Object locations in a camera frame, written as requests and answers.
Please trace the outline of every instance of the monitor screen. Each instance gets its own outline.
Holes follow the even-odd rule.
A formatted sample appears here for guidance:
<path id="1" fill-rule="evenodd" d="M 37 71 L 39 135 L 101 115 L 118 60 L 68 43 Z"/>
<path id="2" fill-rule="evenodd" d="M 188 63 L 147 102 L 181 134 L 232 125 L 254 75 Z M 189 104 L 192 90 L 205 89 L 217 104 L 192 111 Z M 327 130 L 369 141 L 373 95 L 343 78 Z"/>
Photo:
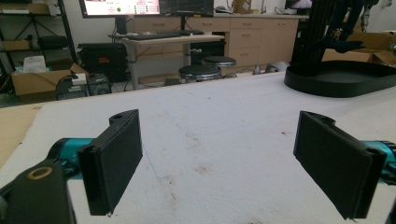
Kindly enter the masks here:
<path id="1" fill-rule="evenodd" d="M 300 9 L 311 8 L 314 0 L 286 0 L 285 8 Z"/>
<path id="2" fill-rule="evenodd" d="M 161 15 L 213 17 L 214 0 L 160 0 Z"/>
<path id="3" fill-rule="evenodd" d="M 79 0 L 83 18 L 160 15 L 160 0 Z"/>

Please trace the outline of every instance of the cardboard box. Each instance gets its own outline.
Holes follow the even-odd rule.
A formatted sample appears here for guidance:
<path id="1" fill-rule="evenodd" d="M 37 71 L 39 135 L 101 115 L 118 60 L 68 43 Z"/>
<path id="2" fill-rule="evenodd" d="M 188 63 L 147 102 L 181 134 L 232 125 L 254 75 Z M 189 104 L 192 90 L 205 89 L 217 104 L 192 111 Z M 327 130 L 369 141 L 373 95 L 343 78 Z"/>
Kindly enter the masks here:
<path id="1" fill-rule="evenodd" d="M 73 73 L 88 72 L 73 63 L 68 70 L 59 70 L 46 73 L 14 73 L 12 82 L 14 83 L 15 92 L 20 96 L 25 104 L 47 102 L 56 100 L 56 86 L 59 80 Z"/>
<path id="2" fill-rule="evenodd" d="M 326 49 L 322 61 L 356 61 L 364 63 L 396 64 L 396 56 L 389 49 L 394 36 L 380 33 L 354 33 L 348 41 L 363 41 L 365 49 L 356 49 L 347 53 L 338 53 L 334 49 Z"/>
<path id="3" fill-rule="evenodd" d="M 29 9 L 32 14 L 49 15 L 50 9 L 47 4 L 31 3 L 28 4 L 27 9 Z"/>
<path id="4" fill-rule="evenodd" d="M 360 49 L 347 53 L 338 53 L 334 49 L 326 49 L 322 61 L 356 61 L 363 63 L 396 64 L 396 56 L 389 51 L 379 49 Z"/>
<path id="5" fill-rule="evenodd" d="M 250 14 L 251 0 L 234 0 L 233 13 Z"/>
<path id="6" fill-rule="evenodd" d="M 4 50 L 30 49 L 31 47 L 31 42 L 28 40 L 3 40 L 2 44 Z"/>

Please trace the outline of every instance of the computer monitor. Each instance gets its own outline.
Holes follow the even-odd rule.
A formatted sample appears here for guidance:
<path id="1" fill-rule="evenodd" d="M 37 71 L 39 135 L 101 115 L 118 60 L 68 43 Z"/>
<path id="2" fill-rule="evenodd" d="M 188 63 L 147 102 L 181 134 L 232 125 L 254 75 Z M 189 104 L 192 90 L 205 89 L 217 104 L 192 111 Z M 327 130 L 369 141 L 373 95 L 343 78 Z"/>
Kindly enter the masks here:
<path id="1" fill-rule="evenodd" d="M 126 34 L 127 16 L 160 15 L 160 0 L 79 0 L 79 5 L 84 19 L 115 18 L 119 34 Z"/>
<path id="2" fill-rule="evenodd" d="M 180 30 L 184 30 L 186 17 L 213 17 L 214 0 L 160 0 L 160 12 L 180 17 Z"/>

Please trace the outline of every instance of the desk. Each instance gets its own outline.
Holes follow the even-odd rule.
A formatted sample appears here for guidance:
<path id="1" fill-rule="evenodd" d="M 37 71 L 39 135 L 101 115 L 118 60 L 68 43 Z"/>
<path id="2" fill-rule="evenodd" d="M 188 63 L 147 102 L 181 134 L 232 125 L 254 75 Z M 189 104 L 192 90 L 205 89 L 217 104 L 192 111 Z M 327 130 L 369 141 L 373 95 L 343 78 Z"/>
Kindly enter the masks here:
<path id="1" fill-rule="evenodd" d="M 300 110 L 360 140 L 396 141 L 396 88 L 346 99 L 283 84 L 283 73 L 114 93 L 45 104 L 0 170 L 0 186 L 42 161 L 63 137 L 95 137 L 107 119 L 139 109 L 143 159 L 115 214 L 91 217 L 81 180 L 68 186 L 78 223 L 344 221 L 292 152 Z M 378 184 L 367 219 L 385 223 L 396 189 Z"/>
<path id="2" fill-rule="evenodd" d="M 169 44 L 184 44 L 184 65 L 191 64 L 191 48 L 190 43 L 219 41 L 224 39 L 222 35 L 188 35 L 164 39 L 151 39 L 151 40 L 130 40 L 122 39 L 128 52 L 128 67 L 131 72 L 132 86 L 134 90 L 139 89 L 137 73 L 135 69 L 136 64 L 136 47 L 137 46 L 158 46 Z"/>
<path id="3" fill-rule="evenodd" d="M 0 109 L 0 167 L 21 143 L 43 104 L 20 105 Z"/>

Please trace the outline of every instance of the white paper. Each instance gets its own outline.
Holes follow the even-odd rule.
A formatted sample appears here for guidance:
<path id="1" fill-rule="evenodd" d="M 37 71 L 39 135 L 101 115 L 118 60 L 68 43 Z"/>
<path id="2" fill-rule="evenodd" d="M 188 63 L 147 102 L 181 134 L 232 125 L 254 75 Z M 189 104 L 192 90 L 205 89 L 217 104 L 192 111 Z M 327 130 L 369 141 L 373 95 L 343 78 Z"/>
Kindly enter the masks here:
<path id="1" fill-rule="evenodd" d="M 23 60 L 24 73 L 43 73 L 46 72 L 46 63 L 44 56 L 32 56 Z"/>
<path id="2" fill-rule="evenodd" d="M 244 10 L 248 10 L 248 3 L 247 2 L 244 3 L 243 8 L 244 8 Z"/>

